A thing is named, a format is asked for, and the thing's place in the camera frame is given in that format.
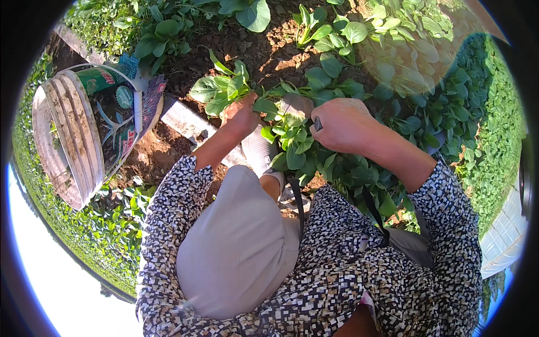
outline white shoe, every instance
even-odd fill
[[[247,163],[251,166],[257,177],[271,175],[279,181],[279,187],[285,187],[285,175],[271,168],[270,164],[273,158],[279,153],[277,144],[270,144],[261,135],[262,125],[257,128],[245,139],[241,141],[243,153],[247,158]]]

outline grass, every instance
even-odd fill
[[[95,245],[88,226],[54,193],[41,167],[32,132],[32,99],[37,87],[50,77],[51,71],[50,56],[43,55],[34,65],[19,102],[12,143],[20,175],[35,206],[71,252],[106,281],[135,297],[136,268],[133,268],[133,261]]]
[[[457,174],[463,180],[474,210],[479,214],[479,238],[488,231],[515,184],[524,116],[518,91],[507,65],[491,38],[486,39],[485,65],[492,74],[487,114],[477,135],[479,151],[463,159]]]

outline left hand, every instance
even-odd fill
[[[242,99],[233,102],[223,111],[221,128],[234,133],[240,140],[249,136],[260,122],[260,114],[253,112],[253,104],[257,99],[255,92],[250,92]]]

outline sky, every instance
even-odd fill
[[[36,297],[58,333],[64,337],[141,336],[135,305],[99,293],[100,283],[53,241],[26,205],[11,168],[7,171],[20,258]]]

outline forearm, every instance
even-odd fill
[[[383,125],[380,127],[380,130],[373,130],[372,133],[372,137],[377,137],[378,141],[362,148],[359,154],[393,172],[408,193],[415,192],[431,175],[436,160],[395,131]]]
[[[230,153],[242,139],[243,138],[233,130],[232,125],[224,125],[221,129],[217,130],[206,143],[202,144],[201,147],[191,154],[191,156],[196,156],[197,158],[195,171],[210,165],[215,172],[223,158]]]

